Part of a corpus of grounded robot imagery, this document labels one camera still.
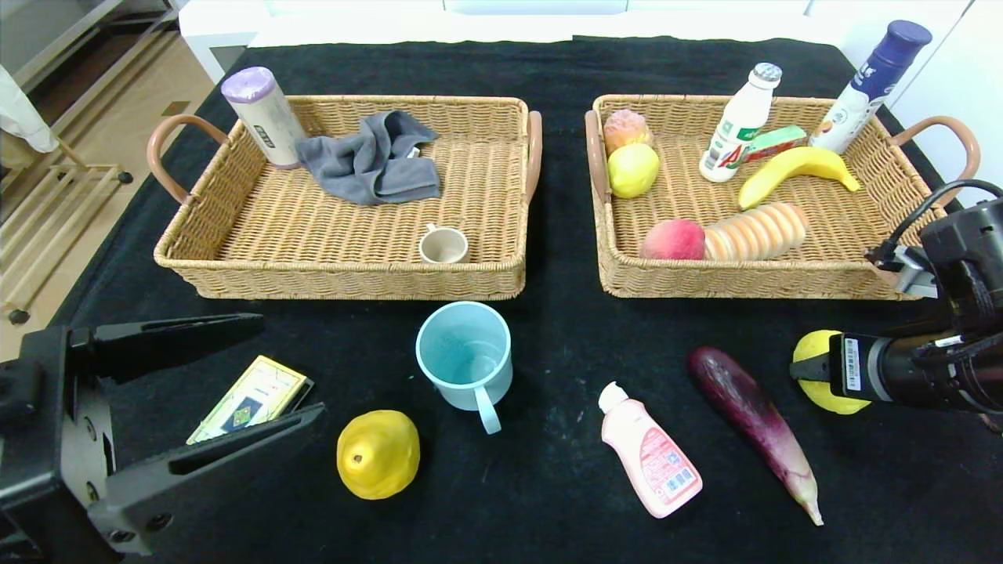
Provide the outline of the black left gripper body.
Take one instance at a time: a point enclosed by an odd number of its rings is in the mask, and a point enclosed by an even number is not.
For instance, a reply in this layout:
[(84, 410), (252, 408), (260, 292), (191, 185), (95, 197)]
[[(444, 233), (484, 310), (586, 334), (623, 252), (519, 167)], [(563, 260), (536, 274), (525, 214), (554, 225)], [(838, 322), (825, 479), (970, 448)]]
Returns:
[(118, 563), (89, 510), (115, 471), (110, 406), (71, 330), (26, 335), (2, 364), (2, 561)]

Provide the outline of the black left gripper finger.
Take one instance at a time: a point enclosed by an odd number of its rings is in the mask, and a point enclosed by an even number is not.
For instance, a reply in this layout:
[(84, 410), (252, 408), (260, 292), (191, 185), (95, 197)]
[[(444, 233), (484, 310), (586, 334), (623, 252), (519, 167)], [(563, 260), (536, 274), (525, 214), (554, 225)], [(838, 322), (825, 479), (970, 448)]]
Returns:
[(326, 415), (325, 403), (315, 403), (130, 465), (108, 479), (107, 496), (87, 515), (116, 552), (153, 554), (172, 526), (208, 516), (279, 471), (314, 439)]
[(135, 381), (246, 342), (264, 327), (261, 314), (231, 313), (73, 330), (69, 374)]

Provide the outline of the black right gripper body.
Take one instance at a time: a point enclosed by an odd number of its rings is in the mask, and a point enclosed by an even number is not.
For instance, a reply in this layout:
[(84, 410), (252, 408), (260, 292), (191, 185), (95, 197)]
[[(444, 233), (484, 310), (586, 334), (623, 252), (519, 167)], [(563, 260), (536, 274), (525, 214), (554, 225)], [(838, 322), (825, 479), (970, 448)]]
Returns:
[(850, 399), (923, 407), (923, 371), (913, 358), (922, 344), (920, 335), (837, 335), (830, 354), (832, 392)]

